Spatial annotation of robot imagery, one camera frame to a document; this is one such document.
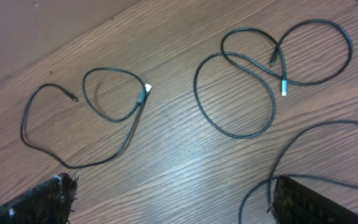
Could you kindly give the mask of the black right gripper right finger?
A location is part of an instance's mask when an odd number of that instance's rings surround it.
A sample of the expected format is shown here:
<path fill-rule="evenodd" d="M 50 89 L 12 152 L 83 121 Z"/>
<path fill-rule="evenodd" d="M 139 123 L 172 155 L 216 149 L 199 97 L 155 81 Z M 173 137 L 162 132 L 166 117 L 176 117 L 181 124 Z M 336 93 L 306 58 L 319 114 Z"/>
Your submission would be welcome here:
<path fill-rule="evenodd" d="M 273 193 L 279 224 L 358 224 L 358 214 L 297 181 L 280 176 Z"/>

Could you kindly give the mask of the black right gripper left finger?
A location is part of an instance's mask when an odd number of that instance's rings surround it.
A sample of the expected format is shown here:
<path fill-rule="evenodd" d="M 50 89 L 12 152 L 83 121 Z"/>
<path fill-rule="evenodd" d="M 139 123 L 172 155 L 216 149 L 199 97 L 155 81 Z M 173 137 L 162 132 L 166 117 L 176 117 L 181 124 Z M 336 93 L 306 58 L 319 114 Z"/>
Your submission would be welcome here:
<path fill-rule="evenodd" d="M 0 224 L 67 224 L 79 177 L 61 173 L 0 205 Z"/>

